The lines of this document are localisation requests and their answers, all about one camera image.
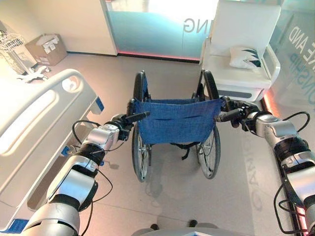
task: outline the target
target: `chair armrest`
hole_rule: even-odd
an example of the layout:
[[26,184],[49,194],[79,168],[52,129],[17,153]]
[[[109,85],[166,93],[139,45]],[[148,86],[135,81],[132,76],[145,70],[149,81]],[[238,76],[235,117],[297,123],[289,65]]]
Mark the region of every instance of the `chair armrest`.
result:
[[[267,62],[266,62],[266,58],[268,57],[268,61],[270,61],[272,63],[272,65],[267,65]],[[274,50],[271,48],[270,44],[267,45],[266,47],[266,51],[265,51],[265,54],[262,58],[262,62],[265,66],[265,70],[270,78],[270,86],[275,82],[275,80],[277,79],[279,73],[280,73],[280,62],[274,52]]]
[[203,59],[204,59],[205,53],[206,53],[206,48],[207,48],[209,43],[210,43],[210,38],[206,37],[206,39],[202,43],[199,65],[202,65],[202,63],[203,63]]

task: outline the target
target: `white armchair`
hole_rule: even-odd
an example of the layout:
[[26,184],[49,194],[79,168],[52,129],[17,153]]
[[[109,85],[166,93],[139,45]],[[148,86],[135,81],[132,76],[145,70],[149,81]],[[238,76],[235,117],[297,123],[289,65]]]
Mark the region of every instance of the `white armchair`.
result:
[[[280,63],[269,41],[280,11],[278,5],[219,1],[200,63],[212,72],[220,95],[236,100],[260,100],[277,79]],[[256,49],[261,68],[231,67],[230,48],[237,46]]]

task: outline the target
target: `glass wall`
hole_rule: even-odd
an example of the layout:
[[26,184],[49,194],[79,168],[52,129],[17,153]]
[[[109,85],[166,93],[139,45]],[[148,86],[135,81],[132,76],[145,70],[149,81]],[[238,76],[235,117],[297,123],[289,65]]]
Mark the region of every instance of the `glass wall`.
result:
[[106,1],[119,53],[199,60],[218,0]]
[[[310,124],[300,135],[315,150],[315,1],[284,0],[270,44],[281,71],[265,99],[281,118],[299,111],[311,114]],[[305,120],[292,119],[297,128]]]

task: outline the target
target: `wheelchair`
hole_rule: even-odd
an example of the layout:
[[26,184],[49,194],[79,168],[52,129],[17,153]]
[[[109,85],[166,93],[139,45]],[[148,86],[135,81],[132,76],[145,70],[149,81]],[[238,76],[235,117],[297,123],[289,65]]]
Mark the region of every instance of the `wheelchair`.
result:
[[133,98],[128,115],[150,112],[138,121],[132,134],[132,163],[140,182],[144,182],[151,166],[152,146],[170,143],[185,149],[186,159],[195,146],[204,176],[213,179],[220,163],[220,136],[215,117],[220,113],[222,100],[210,71],[202,70],[196,92],[191,99],[152,99],[145,71],[135,77]]

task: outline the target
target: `wheelchair wheel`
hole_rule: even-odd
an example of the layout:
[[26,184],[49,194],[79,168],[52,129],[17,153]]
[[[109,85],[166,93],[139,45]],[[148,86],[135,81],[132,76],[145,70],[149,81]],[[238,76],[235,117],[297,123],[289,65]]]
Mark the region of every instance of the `wheelchair wheel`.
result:
[[132,164],[138,180],[144,182],[147,177],[149,162],[151,159],[151,146],[142,142],[139,127],[136,124],[132,135]]
[[204,176],[212,179],[216,176],[221,154],[220,136],[215,126],[207,140],[196,145],[197,157]]

